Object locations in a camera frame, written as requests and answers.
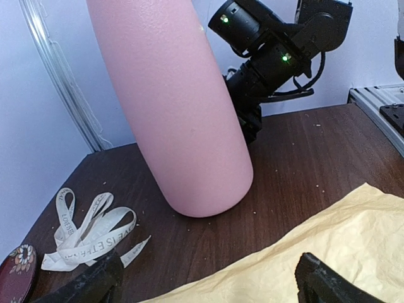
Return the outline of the orange yellow wrapping paper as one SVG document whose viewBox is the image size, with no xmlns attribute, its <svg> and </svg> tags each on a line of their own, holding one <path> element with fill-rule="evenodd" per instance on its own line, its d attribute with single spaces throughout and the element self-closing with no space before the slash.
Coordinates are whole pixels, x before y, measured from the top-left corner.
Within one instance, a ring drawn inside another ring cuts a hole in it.
<svg viewBox="0 0 404 303">
<path fill-rule="evenodd" d="M 403 199 L 363 184 L 270 247 L 155 301 L 297 302 L 304 253 L 378 299 L 402 302 Z"/>
</svg>

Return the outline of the pink cylindrical vase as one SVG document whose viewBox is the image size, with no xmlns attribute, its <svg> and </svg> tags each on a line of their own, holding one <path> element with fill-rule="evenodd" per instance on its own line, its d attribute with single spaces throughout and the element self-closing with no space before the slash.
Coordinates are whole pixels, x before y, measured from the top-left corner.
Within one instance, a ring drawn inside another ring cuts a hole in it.
<svg viewBox="0 0 404 303">
<path fill-rule="evenodd" d="M 88 1 L 110 80 L 168 204 L 203 218 L 247 194 L 253 166 L 191 1 Z"/>
</svg>

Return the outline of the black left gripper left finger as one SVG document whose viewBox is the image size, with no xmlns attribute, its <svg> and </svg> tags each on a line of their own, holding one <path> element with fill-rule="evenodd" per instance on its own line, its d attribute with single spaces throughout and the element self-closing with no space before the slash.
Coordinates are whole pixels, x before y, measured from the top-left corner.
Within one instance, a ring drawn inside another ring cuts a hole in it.
<svg viewBox="0 0 404 303">
<path fill-rule="evenodd" d="M 74 280 L 36 302 L 120 302 L 123 273 L 121 258 L 110 251 Z"/>
</svg>

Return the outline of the grey printed ribbon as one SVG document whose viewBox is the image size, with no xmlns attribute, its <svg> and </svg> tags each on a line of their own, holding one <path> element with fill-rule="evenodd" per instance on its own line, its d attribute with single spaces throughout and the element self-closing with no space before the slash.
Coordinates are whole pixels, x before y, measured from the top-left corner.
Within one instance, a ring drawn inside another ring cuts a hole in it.
<svg viewBox="0 0 404 303">
<path fill-rule="evenodd" d="M 54 233 L 56 251 L 45 254 L 44 271 L 69 272 L 79 265 L 91 266 L 109 253 L 135 228 L 137 216 L 132 209 L 120 206 L 108 211 L 114 200 L 112 193 L 101 193 L 92 201 L 80 227 L 73 222 L 76 197 L 64 187 L 55 198 L 60 226 Z"/>
</svg>

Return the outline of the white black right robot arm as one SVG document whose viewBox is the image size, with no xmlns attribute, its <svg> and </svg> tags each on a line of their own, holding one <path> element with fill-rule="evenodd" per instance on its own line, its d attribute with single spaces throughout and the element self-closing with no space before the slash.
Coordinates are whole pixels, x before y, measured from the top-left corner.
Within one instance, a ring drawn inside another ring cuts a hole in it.
<svg viewBox="0 0 404 303">
<path fill-rule="evenodd" d="M 299 1 L 295 21 L 285 23 L 261 1 L 226 1 L 211 17 L 209 28 L 246 59 L 224 77 L 246 143 L 262 129 L 261 104 L 314 94 L 352 12 L 352 3 Z"/>
</svg>

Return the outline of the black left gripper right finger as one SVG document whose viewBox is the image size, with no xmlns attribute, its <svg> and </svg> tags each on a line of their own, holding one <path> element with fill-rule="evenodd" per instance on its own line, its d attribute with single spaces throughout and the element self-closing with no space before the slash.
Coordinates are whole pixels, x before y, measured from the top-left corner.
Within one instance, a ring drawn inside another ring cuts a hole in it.
<svg viewBox="0 0 404 303">
<path fill-rule="evenodd" d="M 299 302 L 382 303 L 382 300 L 348 282 L 309 252 L 300 257 L 295 269 L 295 280 Z"/>
</svg>

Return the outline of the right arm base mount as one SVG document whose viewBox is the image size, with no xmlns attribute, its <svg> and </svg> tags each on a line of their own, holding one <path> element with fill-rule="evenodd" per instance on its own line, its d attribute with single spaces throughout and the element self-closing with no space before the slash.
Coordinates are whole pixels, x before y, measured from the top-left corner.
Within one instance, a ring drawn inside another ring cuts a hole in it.
<svg viewBox="0 0 404 303">
<path fill-rule="evenodd" d="M 391 104 L 381 106 L 379 113 L 388 121 L 388 123 L 401 135 L 404 136 L 404 105 Z"/>
</svg>

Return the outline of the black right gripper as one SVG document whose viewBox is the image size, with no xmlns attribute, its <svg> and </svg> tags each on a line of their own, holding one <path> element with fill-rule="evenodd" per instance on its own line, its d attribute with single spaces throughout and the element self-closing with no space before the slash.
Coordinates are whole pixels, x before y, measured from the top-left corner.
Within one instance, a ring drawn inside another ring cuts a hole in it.
<svg viewBox="0 0 404 303">
<path fill-rule="evenodd" d="M 235 111 L 239 124 L 247 144 L 256 140 L 258 133 L 262 130 L 262 110 L 261 106 L 252 105 L 251 107 L 235 106 Z"/>
</svg>

